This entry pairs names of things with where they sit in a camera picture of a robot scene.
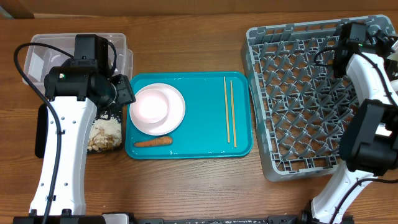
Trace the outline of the large white bowl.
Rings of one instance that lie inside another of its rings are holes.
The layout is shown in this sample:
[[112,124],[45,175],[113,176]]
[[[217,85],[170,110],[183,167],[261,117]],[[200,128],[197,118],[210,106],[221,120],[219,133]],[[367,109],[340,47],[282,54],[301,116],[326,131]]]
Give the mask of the large white bowl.
[[390,83],[394,91],[397,92],[397,52],[390,55],[388,59],[389,59],[388,74],[389,74]]

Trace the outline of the pink plate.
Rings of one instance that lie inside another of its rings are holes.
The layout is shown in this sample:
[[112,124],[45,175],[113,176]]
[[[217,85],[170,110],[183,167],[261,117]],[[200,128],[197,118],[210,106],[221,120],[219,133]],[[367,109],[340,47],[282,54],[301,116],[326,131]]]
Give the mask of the pink plate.
[[133,125],[142,133],[151,136],[161,136],[174,131],[183,121],[185,116],[185,100],[182,94],[173,86],[165,83],[154,83],[140,89],[137,94],[146,89],[156,89],[164,92],[170,103],[170,109],[167,117],[161,123],[144,124],[139,122],[132,113],[132,104],[130,104],[129,115]]

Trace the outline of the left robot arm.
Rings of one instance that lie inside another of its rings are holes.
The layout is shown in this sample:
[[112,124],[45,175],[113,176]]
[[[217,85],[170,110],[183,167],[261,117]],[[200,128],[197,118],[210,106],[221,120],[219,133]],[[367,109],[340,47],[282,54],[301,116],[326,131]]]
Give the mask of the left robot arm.
[[109,49],[114,45],[108,39],[79,34],[74,54],[44,78],[44,161],[29,209],[37,216],[58,216],[64,210],[85,214],[84,174],[93,121],[103,111],[120,110],[136,100],[127,76],[114,73]]

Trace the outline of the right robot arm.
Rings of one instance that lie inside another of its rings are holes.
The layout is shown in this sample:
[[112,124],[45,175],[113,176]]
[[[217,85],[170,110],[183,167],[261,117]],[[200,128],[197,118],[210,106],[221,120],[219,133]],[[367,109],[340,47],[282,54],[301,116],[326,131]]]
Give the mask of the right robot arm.
[[333,51],[334,76],[351,79],[359,108],[340,139],[337,170],[298,223],[353,223],[345,211],[355,198],[397,169],[397,36],[350,22]]

